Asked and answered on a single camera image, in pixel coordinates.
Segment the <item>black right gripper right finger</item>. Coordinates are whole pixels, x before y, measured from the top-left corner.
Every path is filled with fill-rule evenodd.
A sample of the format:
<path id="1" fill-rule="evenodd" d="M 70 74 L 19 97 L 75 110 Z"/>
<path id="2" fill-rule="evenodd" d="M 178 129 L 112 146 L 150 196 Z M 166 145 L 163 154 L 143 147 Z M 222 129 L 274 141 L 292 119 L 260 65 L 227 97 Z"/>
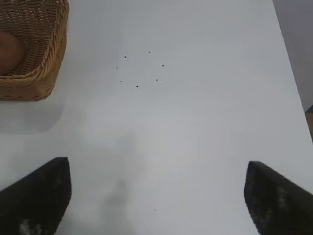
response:
<path id="1" fill-rule="evenodd" d="M 313 233 L 313 195 L 262 162 L 248 163 L 244 199 L 261 235 Z"/>

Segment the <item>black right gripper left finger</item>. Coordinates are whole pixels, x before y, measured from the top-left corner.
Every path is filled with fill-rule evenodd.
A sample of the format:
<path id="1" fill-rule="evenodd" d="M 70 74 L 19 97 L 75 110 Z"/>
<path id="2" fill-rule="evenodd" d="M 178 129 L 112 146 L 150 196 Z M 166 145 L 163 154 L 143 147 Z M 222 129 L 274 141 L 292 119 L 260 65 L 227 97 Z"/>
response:
<path id="1" fill-rule="evenodd" d="M 71 194 L 68 158 L 54 158 L 0 192 L 0 233 L 55 234 Z"/>

